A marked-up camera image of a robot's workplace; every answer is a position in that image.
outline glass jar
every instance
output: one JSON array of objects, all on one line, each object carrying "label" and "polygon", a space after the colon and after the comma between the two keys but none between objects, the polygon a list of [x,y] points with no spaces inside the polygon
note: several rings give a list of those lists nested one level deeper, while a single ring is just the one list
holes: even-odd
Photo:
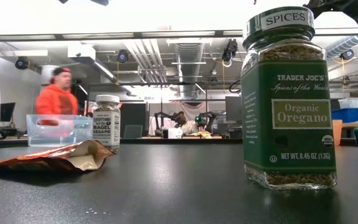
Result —
[{"label": "glass jar", "polygon": [[337,183],[328,69],[324,49],[311,41],[313,19],[305,7],[280,7],[244,31],[244,169],[271,189]]},{"label": "glass jar", "polygon": [[119,97],[98,95],[96,103],[98,105],[93,110],[93,139],[117,154],[121,128]]}]

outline chair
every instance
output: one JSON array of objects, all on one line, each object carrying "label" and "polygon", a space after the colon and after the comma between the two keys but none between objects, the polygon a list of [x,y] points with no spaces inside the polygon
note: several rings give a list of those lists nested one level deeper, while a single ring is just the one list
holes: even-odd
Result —
[{"label": "chair", "polygon": [[143,125],[126,125],[124,139],[137,139],[142,137]]}]

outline seasoning jar lid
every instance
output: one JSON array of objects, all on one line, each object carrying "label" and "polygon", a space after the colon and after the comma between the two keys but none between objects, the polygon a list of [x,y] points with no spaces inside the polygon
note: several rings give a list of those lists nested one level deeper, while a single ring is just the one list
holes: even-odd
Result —
[{"label": "seasoning jar lid", "polygon": [[113,102],[119,103],[119,97],[113,95],[97,95],[96,102]]},{"label": "seasoning jar lid", "polygon": [[314,36],[313,12],[300,6],[278,7],[254,16],[243,31],[245,49],[257,39],[274,32],[301,32],[310,39]]}]

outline black countertop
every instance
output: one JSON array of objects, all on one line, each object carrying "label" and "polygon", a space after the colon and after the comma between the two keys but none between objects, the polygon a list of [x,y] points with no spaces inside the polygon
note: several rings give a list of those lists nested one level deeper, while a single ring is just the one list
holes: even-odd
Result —
[{"label": "black countertop", "polygon": [[335,188],[289,192],[246,180],[241,144],[126,144],[96,172],[0,176],[0,223],[358,224],[358,149],[336,152]]}]

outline green label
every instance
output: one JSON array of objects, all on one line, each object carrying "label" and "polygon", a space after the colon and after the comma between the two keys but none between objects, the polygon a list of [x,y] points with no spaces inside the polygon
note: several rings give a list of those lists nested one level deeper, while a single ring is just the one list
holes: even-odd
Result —
[{"label": "green label", "polygon": [[272,99],[273,129],[331,129],[329,100]]},{"label": "green label", "polygon": [[267,172],[332,172],[325,61],[263,61],[241,74],[244,162]]}]

